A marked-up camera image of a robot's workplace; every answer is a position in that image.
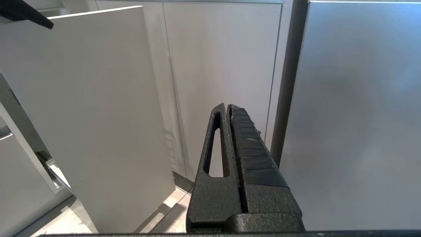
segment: stainless steel refrigerator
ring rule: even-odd
[[[307,230],[421,226],[421,2],[310,1],[280,169]]]

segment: open cabinet door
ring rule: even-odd
[[[99,232],[175,189],[142,7],[0,25],[0,72]]]

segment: tile floor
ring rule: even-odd
[[[137,228],[135,233],[186,233],[186,214],[190,193],[177,187],[158,209]],[[98,233],[82,204],[75,197],[57,206],[15,237],[36,237],[41,234]]]

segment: refrigerator door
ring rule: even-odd
[[[307,230],[419,229],[421,4],[313,1],[281,159]]]
[[[142,7],[0,25],[0,70],[99,232],[175,189]]]

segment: white cabinet door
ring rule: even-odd
[[[163,4],[161,2],[108,0],[97,0],[96,4],[99,10],[136,5],[143,6],[158,97],[164,120],[165,141],[170,151],[171,166],[173,171],[186,177]]]
[[[245,108],[264,137],[281,7],[164,3],[190,180],[196,177],[211,109],[219,103]],[[213,150],[212,160],[216,166],[211,165],[210,175],[221,176],[220,149]]]
[[[100,232],[174,190],[141,7],[0,25],[0,68]]]

